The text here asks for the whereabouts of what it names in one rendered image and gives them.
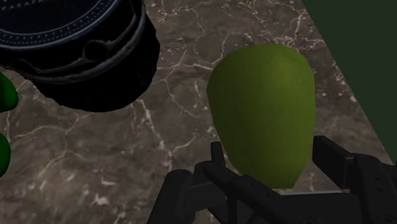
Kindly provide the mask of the olive green egg-shaped fruit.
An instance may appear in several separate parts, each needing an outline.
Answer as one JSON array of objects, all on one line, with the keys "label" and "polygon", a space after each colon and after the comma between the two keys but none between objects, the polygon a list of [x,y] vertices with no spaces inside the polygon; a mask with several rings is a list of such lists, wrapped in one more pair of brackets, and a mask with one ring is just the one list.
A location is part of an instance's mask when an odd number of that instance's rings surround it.
[{"label": "olive green egg-shaped fruit", "polygon": [[206,92],[234,168],[271,188],[293,188],[309,159],[316,117],[305,57],[275,43],[241,48],[212,70]]}]

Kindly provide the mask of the black round tin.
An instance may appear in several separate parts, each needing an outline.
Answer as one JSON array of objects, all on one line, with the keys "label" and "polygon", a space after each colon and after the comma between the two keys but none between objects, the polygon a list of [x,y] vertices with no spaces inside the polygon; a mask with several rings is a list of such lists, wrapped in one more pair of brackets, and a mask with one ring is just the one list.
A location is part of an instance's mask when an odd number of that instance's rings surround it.
[{"label": "black round tin", "polygon": [[0,0],[0,67],[61,106],[128,106],[150,86],[159,53],[144,0]]}]

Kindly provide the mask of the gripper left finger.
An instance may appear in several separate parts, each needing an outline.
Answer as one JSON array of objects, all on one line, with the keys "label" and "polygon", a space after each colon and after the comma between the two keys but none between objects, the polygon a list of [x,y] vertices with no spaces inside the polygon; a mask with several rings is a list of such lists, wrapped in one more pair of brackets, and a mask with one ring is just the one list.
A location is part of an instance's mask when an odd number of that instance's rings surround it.
[{"label": "gripper left finger", "polygon": [[193,224],[196,212],[208,210],[221,224],[281,224],[265,206],[272,191],[250,176],[225,166],[221,143],[211,143],[211,159],[193,172],[169,172],[147,224]]}]

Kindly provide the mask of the bright green rounded object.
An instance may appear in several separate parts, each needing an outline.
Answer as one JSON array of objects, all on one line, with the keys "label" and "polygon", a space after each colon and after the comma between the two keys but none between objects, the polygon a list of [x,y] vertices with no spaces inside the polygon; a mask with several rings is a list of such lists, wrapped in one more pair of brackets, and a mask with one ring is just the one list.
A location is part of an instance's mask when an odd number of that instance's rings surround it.
[{"label": "bright green rounded object", "polygon": [[[18,104],[18,94],[14,84],[0,72],[0,113],[14,109]],[[7,137],[0,133],[0,177],[10,164],[11,148]]]}]

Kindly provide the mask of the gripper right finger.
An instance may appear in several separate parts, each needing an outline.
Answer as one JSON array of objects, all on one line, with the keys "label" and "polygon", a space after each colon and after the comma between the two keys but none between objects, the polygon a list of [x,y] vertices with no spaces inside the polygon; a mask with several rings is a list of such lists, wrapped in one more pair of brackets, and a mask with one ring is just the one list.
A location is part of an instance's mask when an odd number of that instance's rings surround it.
[{"label": "gripper right finger", "polygon": [[378,158],[351,153],[325,136],[314,136],[312,161],[339,188],[359,198],[363,224],[397,224],[397,189]]}]

